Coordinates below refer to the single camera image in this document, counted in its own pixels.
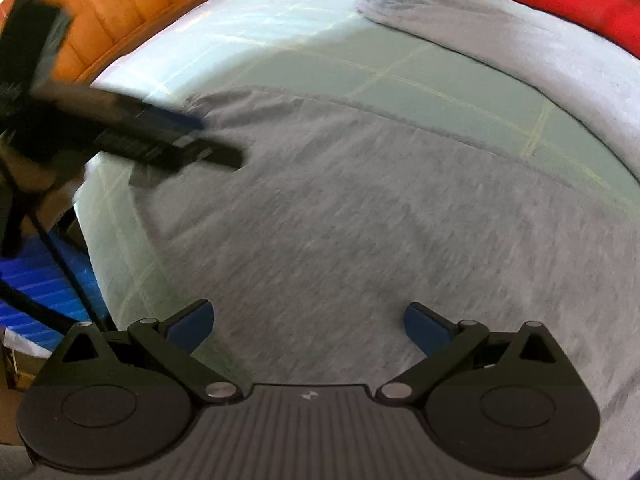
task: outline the light blue bedsheet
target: light blue bedsheet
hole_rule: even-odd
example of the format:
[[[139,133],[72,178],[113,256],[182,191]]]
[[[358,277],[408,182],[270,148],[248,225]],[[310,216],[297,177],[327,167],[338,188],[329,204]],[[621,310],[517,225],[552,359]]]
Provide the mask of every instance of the light blue bedsheet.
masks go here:
[[[243,84],[346,96],[497,148],[636,216],[640,189],[579,122],[529,86],[376,25],[357,0],[211,0],[108,68],[96,84],[180,105]],[[78,216],[116,323],[190,300],[166,276],[133,209],[130,164],[102,156]],[[198,357],[216,359],[206,346]]]

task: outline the black cable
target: black cable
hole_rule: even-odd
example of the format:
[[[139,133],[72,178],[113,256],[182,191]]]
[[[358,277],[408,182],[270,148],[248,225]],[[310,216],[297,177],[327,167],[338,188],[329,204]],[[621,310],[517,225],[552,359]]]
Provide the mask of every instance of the black cable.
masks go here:
[[[20,188],[17,185],[17,182],[14,179],[14,176],[11,174],[11,172],[9,171],[9,168],[6,166],[6,164],[4,163],[4,160],[2,160],[1,158],[0,158],[0,172],[2,173],[6,181],[9,183],[9,185],[12,187],[15,195],[17,196],[24,195],[24,192],[20,190]],[[51,254],[51,257],[53,258],[55,263],[58,265],[60,270],[62,270],[62,273],[64,274],[66,280],[71,285],[72,289],[74,290],[76,296],[78,297],[78,300],[80,300],[80,303],[82,303],[82,306],[86,310],[91,321],[93,321],[96,324],[96,326],[98,327],[98,329],[100,329],[101,332],[116,330],[116,326],[111,320],[111,318],[108,318],[107,320],[105,320],[98,315],[95,307],[93,306],[93,304],[89,300],[89,297],[87,296],[84,289],[82,288],[82,285],[80,285],[80,283],[78,282],[78,279],[73,274],[73,271],[67,265],[65,259],[62,257],[62,255],[58,251],[58,248],[54,245],[53,241],[49,237],[49,234],[45,231],[44,227],[42,227],[42,224],[40,223],[36,215],[36,211],[33,208],[28,210],[27,217],[35,227],[38,233],[38,236],[40,237],[40,240],[42,241],[44,246],[47,248],[47,251],[49,251],[49,254]]]
[[[0,280],[0,298],[15,310],[19,310],[50,329],[65,335],[76,320],[33,301],[25,293]]]

